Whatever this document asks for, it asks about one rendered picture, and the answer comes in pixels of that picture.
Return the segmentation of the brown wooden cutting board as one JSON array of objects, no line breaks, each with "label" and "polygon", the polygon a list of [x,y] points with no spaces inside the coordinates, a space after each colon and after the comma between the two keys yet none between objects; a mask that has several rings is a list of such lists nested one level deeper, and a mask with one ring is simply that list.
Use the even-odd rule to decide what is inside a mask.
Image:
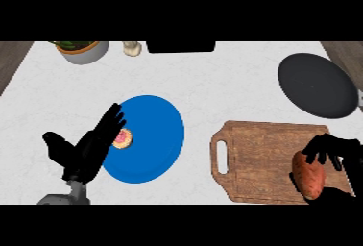
[{"label": "brown wooden cutting board", "polygon": [[238,203],[300,205],[292,157],[325,125],[228,121],[210,141],[211,173]]}]

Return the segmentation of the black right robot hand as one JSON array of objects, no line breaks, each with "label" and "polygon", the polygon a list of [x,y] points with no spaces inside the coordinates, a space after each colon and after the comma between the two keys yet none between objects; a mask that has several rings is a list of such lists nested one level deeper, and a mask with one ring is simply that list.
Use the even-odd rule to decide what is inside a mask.
[{"label": "black right robot hand", "polygon": [[337,138],[329,134],[318,135],[303,154],[307,162],[321,164],[331,160],[338,171],[344,171],[354,195],[334,187],[323,187],[315,200],[306,199],[312,206],[363,206],[363,145],[357,139]]}]

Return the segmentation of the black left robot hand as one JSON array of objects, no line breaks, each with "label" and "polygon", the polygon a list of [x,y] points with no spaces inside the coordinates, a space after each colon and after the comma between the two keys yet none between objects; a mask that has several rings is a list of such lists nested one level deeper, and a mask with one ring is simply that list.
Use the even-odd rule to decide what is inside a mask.
[{"label": "black left robot hand", "polygon": [[43,134],[49,157],[64,167],[62,179],[67,182],[76,181],[86,185],[95,179],[126,124],[121,105],[114,104],[76,145],[55,132]]}]

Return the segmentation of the orange sweet potato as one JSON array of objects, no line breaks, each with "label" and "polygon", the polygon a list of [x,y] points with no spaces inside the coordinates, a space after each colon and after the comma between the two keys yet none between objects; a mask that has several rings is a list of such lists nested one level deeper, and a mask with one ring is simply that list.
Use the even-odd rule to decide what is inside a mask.
[{"label": "orange sweet potato", "polygon": [[307,163],[307,157],[301,151],[295,153],[292,158],[292,177],[304,197],[309,200],[316,200],[323,191],[326,173],[318,160]]}]

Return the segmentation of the pink frosted cupcake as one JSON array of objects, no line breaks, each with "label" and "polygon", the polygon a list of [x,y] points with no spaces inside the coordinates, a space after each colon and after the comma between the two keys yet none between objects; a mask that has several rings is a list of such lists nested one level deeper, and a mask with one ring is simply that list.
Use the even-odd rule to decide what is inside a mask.
[{"label": "pink frosted cupcake", "polygon": [[114,140],[114,147],[118,149],[126,149],[133,142],[133,135],[129,129],[121,129],[117,138]]}]

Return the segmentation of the black rectangular appliance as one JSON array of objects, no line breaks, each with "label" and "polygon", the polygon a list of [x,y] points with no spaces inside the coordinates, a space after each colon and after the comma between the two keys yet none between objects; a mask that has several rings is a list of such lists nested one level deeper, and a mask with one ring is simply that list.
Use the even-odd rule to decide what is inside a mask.
[{"label": "black rectangular appliance", "polygon": [[213,52],[216,48],[214,41],[148,41],[148,51],[152,54],[160,53],[201,53]]}]

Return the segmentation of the blue round plate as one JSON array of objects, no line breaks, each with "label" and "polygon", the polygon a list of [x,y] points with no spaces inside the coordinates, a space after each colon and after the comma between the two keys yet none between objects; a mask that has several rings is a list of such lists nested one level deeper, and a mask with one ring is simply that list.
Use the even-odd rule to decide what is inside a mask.
[{"label": "blue round plate", "polygon": [[104,167],[111,176],[130,184],[152,181],[174,164],[185,142],[185,124],[173,104],[154,95],[140,95],[121,104],[133,143],[111,147]]}]

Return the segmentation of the white pot with green plant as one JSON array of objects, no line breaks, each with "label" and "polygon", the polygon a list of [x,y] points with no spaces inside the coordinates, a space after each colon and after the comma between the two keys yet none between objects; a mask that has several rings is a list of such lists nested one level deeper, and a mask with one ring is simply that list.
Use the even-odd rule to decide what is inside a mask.
[{"label": "white pot with green plant", "polygon": [[96,62],[108,52],[108,41],[53,41],[55,48],[65,59],[79,65]]}]

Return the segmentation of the dark grey round pan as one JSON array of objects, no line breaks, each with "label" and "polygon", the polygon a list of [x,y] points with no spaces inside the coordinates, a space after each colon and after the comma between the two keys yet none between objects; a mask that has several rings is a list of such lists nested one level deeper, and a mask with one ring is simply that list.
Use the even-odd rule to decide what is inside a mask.
[{"label": "dark grey round pan", "polygon": [[359,91],[343,69],[312,53],[290,55],[278,67],[278,81],[285,96],[309,114],[340,119],[359,106]]}]

